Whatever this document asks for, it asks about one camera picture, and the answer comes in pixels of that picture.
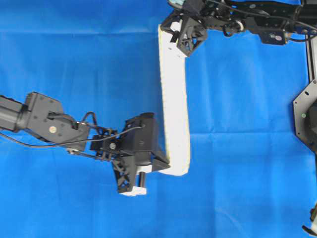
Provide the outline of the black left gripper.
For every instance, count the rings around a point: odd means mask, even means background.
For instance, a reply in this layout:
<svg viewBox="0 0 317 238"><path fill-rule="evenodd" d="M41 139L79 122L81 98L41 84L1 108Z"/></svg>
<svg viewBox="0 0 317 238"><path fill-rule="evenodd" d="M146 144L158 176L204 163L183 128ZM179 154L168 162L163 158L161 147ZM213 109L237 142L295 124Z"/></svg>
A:
<svg viewBox="0 0 317 238"><path fill-rule="evenodd" d="M141 164L141 155L134 145L134 135L141 129L128 128L121 133L107 130L94 135L90 150L95 151L95 159L110 161L116 182L116 191L120 195L134 197L146 195L146 173L170 168L170 161L159 148L151 153L151 163Z"/></svg>

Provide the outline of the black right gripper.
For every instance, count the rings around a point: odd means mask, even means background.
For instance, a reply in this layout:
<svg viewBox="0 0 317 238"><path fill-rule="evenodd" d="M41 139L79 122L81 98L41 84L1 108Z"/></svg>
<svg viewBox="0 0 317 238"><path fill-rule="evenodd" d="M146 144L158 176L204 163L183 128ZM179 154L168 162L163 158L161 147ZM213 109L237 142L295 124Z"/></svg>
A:
<svg viewBox="0 0 317 238"><path fill-rule="evenodd" d="M170 35L168 42L186 57L189 57L208 36L207 29L201 22L180 11L173 11L162 22L161 30Z"/></svg>

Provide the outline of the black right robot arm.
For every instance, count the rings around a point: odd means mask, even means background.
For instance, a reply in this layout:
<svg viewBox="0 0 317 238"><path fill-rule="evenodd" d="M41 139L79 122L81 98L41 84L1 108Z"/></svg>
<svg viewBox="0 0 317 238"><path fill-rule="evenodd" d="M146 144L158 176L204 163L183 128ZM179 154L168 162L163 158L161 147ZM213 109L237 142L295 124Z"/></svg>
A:
<svg viewBox="0 0 317 238"><path fill-rule="evenodd" d="M317 36L317 5L288 4L271 0L170 0L173 12L161 23L161 31L189 57L208 37L208 30L232 37L249 31L261 42L285 45L297 42L292 34Z"/></svg>

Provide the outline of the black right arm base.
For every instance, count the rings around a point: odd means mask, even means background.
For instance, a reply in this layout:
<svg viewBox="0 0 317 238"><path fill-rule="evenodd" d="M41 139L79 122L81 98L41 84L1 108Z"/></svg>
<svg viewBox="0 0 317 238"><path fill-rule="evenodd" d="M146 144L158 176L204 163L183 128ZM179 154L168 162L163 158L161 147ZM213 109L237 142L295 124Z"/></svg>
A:
<svg viewBox="0 0 317 238"><path fill-rule="evenodd" d="M297 137L317 153L317 2L303 0L297 20L310 25L300 26L298 33L305 35L309 83L293 101Z"/></svg>

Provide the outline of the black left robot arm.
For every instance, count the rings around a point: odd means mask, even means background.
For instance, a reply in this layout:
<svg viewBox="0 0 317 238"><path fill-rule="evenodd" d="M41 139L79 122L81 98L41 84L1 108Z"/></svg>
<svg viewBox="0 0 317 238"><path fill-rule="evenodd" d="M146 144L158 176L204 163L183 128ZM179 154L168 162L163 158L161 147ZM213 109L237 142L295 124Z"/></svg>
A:
<svg viewBox="0 0 317 238"><path fill-rule="evenodd" d="M0 129L24 131L45 148L63 147L72 155L111 162L117 192L125 196L145 195L146 175L170 168L170 160L158 144L153 113L128 119L118 132L99 126L94 112L76 120L64 112L60 101L32 92L24 103L1 97Z"/></svg>

